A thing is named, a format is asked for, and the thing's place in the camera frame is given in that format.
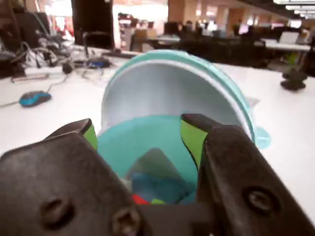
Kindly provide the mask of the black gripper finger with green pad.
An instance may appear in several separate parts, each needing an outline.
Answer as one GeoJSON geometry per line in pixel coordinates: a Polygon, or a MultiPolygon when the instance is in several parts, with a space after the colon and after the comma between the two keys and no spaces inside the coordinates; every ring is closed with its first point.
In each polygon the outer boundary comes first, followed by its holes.
{"type": "Polygon", "coordinates": [[[3,236],[145,236],[131,195],[96,150],[90,119],[0,159],[3,236]]]}
{"type": "Polygon", "coordinates": [[[196,198],[217,236],[312,236],[315,228],[247,134],[202,114],[181,120],[204,131],[196,198]]]}

